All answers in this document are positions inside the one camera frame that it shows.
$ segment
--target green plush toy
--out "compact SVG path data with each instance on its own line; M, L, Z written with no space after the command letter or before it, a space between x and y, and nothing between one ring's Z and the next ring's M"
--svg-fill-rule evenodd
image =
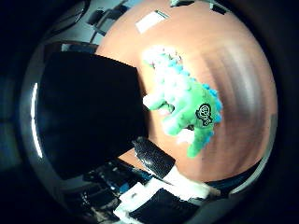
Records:
M155 92L143 98L149 110L166 109L164 132L170 135L192 132L187 156L195 157L214 134L214 123L221 121L218 93L201 84L183 69L176 51L161 46L144 54L144 61L155 69Z

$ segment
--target orange table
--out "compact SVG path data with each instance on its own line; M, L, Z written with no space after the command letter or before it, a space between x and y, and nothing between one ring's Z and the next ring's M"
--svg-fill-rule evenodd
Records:
M135 23L155 9L169 18L140 34ZM220 180L249 169L266 149L270 118L278 109L271 69L247 27L204 2L171 8L168 0L145 0L114 23L96 53L136 67L146 94L154 74L142 62L142 52L152 45L174 47L192 77L219 91L224 108L214 137L194 159L186 157L188 144L178 145L176 137L164 134L157 111L149 113L149 139L193 180ZM121 159L142 167L133 150Z

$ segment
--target black device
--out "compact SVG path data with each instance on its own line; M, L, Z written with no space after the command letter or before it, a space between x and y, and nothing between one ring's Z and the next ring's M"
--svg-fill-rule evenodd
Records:
M87 53L52 54L36 117L41 146L62 179L99 167L148 135L136 69Z

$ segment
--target white paper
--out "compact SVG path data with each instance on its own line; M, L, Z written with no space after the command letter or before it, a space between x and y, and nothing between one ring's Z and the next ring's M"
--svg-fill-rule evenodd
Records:
M165 20L165 17L158 14L157 12L151 12L147 16L145 16L141 21L138 21L135 25L140 34L146 32L150 27L159 23L160 21Z

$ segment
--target table surface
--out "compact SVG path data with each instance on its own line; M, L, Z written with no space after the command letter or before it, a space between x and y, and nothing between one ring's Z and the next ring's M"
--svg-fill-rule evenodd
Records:
M156 9L169 18L140 34L135 23ZM234 14L221 15L204 2L169 7L168 0L145 0L113 24L96 54L136 67L147 94L154 88L154 73L142 62L142 53L153 45L174 47L191 76L219 92L223 120L194 159L186 156L187 143L178 145L176 137L164 134L157 111L149 112L149 139L174 157L178 169L192 180L231 177L260 160L278 107L270 66L248 28ZM120 158L142 167L133 149Z

